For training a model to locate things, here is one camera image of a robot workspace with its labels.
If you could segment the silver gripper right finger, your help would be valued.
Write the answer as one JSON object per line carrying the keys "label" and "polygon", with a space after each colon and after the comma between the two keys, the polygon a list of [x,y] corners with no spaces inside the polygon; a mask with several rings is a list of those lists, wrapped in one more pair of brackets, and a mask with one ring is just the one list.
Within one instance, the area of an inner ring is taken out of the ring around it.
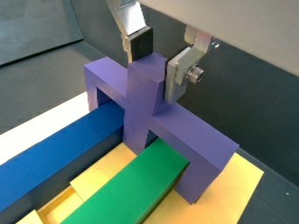
{"label": "silver gripper right finger", "polygon": [[212,36],[185,26],[184,41],[190,44],[166,62],[164,100],[173,104],[185,93],[188,83],[201,80],[204,71],[197,67],[200,58],[208,51]]}

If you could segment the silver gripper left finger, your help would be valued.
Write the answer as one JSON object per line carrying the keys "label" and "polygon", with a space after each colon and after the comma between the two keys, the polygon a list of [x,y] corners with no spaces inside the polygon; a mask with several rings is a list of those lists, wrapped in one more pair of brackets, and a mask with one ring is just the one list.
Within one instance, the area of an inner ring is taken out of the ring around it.
{"label": "silver gripper left finger", "polygon": [[153,29],[145,25],[140,3],[136,0],[106,0],[117,28],[128,62],[153,52]]}

